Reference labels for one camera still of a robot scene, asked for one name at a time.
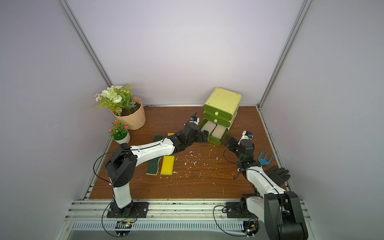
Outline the large yellow sponge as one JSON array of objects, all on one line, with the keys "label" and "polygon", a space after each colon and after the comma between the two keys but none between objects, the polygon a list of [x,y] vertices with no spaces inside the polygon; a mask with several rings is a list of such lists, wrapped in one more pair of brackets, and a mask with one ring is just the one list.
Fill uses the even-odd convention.
[{"label": "large yellow sponge", "polygon": [[162,162],[162,169],[160,174],[170,176],[173,174],[175,157],[174,156],[164,156]]}]

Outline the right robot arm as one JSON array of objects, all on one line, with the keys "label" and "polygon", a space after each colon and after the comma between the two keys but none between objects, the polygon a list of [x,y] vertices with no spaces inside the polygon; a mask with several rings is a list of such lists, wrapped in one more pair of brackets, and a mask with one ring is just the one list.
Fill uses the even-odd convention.
[{"label": "right robot arm", "polygon": [[227,137],[225,146],[238,158],[238,173],[253,184],[257,196],[244,196],[242,204],[249,213],[265,225],[271,240],[307,240],[308,229],[298,195],[280,187],[283,169],[266,173],[259,161],[254,159],[255,145],[252,135],[246,134],[238,141]]}]

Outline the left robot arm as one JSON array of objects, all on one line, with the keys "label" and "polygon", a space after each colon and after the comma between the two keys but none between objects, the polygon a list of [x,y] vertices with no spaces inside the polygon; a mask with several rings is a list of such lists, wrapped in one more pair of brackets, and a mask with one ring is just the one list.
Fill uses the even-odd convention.
[{"label": "left robot arm", "polygon": [[121,144],[105,165],[113,188],[113,204],[118,210],[131,210],[133,199],[130,181],[137,166],[155,158],[171,156],[184,151],[193,143],[206,143],[209,132],[195,123],[188,123],[182,131],[162,140],[141,146]]}]

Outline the green pink drawer cabinet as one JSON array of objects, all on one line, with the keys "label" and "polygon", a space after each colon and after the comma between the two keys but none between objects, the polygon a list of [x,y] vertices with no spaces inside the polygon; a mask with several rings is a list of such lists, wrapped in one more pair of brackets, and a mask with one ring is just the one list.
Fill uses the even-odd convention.
[{"label": "green pink drawer cabinet", "polygon": [[224,108],[237,108],[232,120],[232,124],[237,115],[237,111],[241,102],[242,96],[240,94],[231,92],[223,88],[215,88],[205,104],[215,106],[220,109]]}]

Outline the yellow green sponge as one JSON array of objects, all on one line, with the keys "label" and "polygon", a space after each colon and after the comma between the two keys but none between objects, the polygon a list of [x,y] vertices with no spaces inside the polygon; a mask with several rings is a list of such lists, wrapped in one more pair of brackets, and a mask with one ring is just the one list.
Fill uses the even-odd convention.
[{"label": "yellow green sponge", "polygon": [[163,136],[155,136],[155,137],[153,138],[153,142],[162,141],[164,138],[165,138],[165,137],[163,137]]},{"label": "yellow green sponge", "polygon": [[146,170],[147,175],[156,176],[158,174],[160,159],[161,157],[158,157],[148,161],[148,166]]}]

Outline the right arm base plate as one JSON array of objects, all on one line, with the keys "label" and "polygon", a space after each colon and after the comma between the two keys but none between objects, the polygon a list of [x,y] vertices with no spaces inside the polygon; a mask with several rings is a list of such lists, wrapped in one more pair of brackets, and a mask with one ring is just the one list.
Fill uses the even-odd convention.
[{"label": "right arm base plate", "polygon": [[244,204],[242,204],[240,201],[239,202],[226,202],[226,207],[224,212],[227,214],[227,218],[229,219],[252,219],[255,218],[256,216],[249,212]]}]

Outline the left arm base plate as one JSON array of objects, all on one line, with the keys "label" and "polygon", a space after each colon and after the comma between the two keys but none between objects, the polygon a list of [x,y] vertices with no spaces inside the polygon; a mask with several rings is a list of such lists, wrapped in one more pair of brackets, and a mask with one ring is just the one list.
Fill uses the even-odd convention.
[{"label": "left arm base plate", "polygon": [[146,218],[149,210],[149,202],[131,202],[120,209],[113,200],[107,208],[107,218]]}]

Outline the green drawer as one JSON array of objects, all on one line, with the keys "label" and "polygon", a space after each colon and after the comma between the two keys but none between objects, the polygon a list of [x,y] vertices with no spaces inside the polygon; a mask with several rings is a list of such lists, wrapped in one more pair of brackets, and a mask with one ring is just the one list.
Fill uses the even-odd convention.
[{"label": "green drawer", "polygon": [[232,121],[228,121],[226,119],[220,118],[220,117],[213,115],[213,114],[210,114],[208,112],[204,112],[203,116],[205,119],[207,119],[207,120],[209,120],[209,121],[211,121],[217,125],[221,125],[225,128],[230,128],[232,125]]},{"label": "green drawer", "polygon": [[204,104],[204,111],[208,114],[213,115],[214,117],[219,117],[224,120],[232,120],[237,108],[224,108],[220,109],[215,106]]},{"label": "green drawer", "polygon": [[230,131],[230,128],[209,121],[208,119],[203,119],[202,123],[200,124],[200,129],[202,132],[208,131],[208,141],[217,146],[221,146],[223,144],[227,134]]}]

